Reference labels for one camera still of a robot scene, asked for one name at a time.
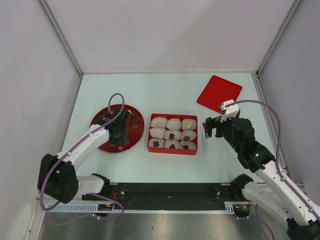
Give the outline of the round red plate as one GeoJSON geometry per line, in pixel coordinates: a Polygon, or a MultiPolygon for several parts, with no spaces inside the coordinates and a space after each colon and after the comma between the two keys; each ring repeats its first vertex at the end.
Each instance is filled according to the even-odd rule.
{"type": "MultiPolygon", "coordinates": [[[[106,107],[100,110],[93,117],[91,124],[103,125],[119,112],[121,106],[122,106],[121,104],[113,104],[110,107],[106,107]]],[[[129,143],[126,145],[121,145],[123,146],[123,149],[119,150],[118,147],[120,145],[111,145],[110,140],[108,140],[107,142],[105,142],[99,147],[99,149],[103,152],[121,153],[121,152],[127,151],[131,149],[134,145],[136,145],[141,139],[141,137],[143,136],[145,121],[142,114],[136,108],[125,104],[123,112],[121,113],[119,118],[115,121],[125,123],[127,128],[129,143]],[[130,110],[132,114],[136,114],[136,118],[132,118],[132,114],[129,114],[127,110],[130,110]],[[140,120],[140,123],[138,124],[139,129],[132,129],[132,126],[136,125],[136,120],[140,120]]]]}

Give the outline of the red box lid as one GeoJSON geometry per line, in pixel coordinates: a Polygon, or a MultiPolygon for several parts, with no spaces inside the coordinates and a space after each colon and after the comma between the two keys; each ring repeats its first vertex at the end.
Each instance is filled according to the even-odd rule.
{"type": "Polygon", "coordinates": [[[213,75],[197,99],[197,103],[219,114],[223,102],[238,99],[243,87],[229,80],[213,75]]]}

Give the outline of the red chocolate box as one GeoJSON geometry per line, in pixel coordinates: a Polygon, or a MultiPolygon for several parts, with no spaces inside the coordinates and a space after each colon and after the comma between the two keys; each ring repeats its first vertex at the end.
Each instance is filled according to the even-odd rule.
{"type": "Polygon", "coordinates": [[[195,115],[181,115],[181,114],[168,114],[168,113],[153,113],[150,117],[150,126],[149,126],[149,130],[148,130],[148,142],[150,139],[152,139],[153,137],[151,137],[150,135],[150,129],[152,128],[151,127],[151,120],[153,118],[156,118],[156,117],[164,117],[164,118],[167,118],[167,120],[169,119],[173,119],[173,118],[177,118],[177,119],[180,119],[181,123],[184,119],[194,119],[197,121],[197,128],[193,131],[196,132],[197,134],[197,137],[190,141],[192,143],[194,143],[197,147],[197,149],[195,150],[189,150],[189,149],[181,149],[181,146],[180,146],[180,149],[175,149],[175,148],[160,148],[160,147],[148,147],[148,143],[147,143],[147,149],[149,152],[151,153],[161,153],[161,154],[177,154],[177,155],[191,155],[191,156],[194,156],[196,155],[197,151],[198,151],[198,117],[195,116],[195,115]]]}

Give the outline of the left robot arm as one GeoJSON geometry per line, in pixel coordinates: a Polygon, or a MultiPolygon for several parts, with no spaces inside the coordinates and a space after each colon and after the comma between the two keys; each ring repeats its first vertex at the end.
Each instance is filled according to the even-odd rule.
{"type": "Polygon", "coordinates": [[[87,194],[94,194],[100,200],[107,199],[111,193],[108,178],[97,173],[78,176],[77,171],[103,144],[117,147],[129,143],[126,122],[130,116],[128,110],[117,106],[98,117],[73,146],[56,155],[46,154],[41,160],[37,182],[40,194],[63,204],[87,194]]]}

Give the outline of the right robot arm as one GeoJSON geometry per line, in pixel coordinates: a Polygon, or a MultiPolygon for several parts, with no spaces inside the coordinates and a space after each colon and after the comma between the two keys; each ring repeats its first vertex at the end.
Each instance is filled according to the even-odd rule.
{"type": "Polygon", "coordinates": [[[202,124],[206,138],[216,130],[217,138],[224,138],[236,152],[241,165],[263,180],[273,191],[269,193],[252,178],[241,174],[232,182],[231,196],[242,201],[254,202],[275,218],[292,240],[318,240],[320,238],[320,207],[312,202],[288,177],[284,170],[276,166],[272,153],[255,138],[255,129],[245,118],[206,118],[202,124]]]}

